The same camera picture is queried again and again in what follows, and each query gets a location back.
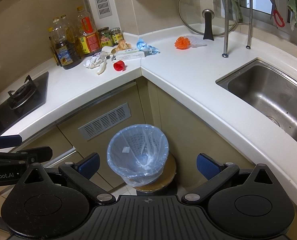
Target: scissors blade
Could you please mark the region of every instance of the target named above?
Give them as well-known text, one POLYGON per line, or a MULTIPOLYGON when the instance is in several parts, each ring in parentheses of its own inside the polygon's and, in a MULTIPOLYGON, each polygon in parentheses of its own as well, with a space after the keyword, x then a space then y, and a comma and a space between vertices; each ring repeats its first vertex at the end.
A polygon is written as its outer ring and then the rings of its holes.
POLYGON ((271 10, 271 18, 270 19, 272 19, 272 16, 273 16, 273 14, 274 14, 274 10, 275 10, 275 8, 276 8, 276 4, 275 4, 275 0, 270 0, 271 1, 271 3, 272 3, 272 10, 271 10))

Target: sink drain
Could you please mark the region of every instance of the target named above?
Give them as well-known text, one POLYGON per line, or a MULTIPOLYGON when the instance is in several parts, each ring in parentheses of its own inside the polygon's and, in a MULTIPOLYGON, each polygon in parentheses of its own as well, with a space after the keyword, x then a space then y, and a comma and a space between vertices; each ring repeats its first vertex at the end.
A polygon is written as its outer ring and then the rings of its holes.
POLYGON ((266 115, 266 117, 269 118, 269 119, 270 119, 272 122, 274 122, 276 125, 278 125, 279 127, 281 127, 280 124, 279 124, 279 122, 276 121, 273 117, 271 117, 271 116, 269 116, 269 115, 266 115))

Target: orange mesh scrubber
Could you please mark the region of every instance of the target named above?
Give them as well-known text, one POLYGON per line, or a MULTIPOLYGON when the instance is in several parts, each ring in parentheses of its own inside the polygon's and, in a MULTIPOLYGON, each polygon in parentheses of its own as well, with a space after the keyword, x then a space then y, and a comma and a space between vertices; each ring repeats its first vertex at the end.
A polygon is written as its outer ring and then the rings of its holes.
POLYGON ((187 49, 190 44, 190 40, 188 38, 184 38, 183 36, 179 37, 174 43, 177 49, 187 49))

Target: scissors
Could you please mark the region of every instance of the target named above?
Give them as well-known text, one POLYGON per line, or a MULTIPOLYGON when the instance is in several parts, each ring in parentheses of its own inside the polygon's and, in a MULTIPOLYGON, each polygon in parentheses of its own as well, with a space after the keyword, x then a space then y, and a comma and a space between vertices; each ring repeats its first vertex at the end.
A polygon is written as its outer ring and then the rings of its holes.
POLYGON ((284 27, 285 23, 284 23, 284 20, 283 20, 282 16, 280 15, 279 11, 276 8, 275 0, 270 0, 270 1, 272 3, 271 19, 272 19, 272 16, 274 16, 274 20, 275 20, 276 24, 279 27, 284 27), (276 20, 276 16, 278 16, 281 23, 276 20))

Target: sink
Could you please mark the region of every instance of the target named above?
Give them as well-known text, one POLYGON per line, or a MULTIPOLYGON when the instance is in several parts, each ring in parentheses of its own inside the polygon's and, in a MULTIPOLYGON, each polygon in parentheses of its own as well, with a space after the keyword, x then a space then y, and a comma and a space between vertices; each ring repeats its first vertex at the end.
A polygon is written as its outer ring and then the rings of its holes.
POLYGON ((255 60, 217 84, 266 115, 297 141, 297 81, 255 60))

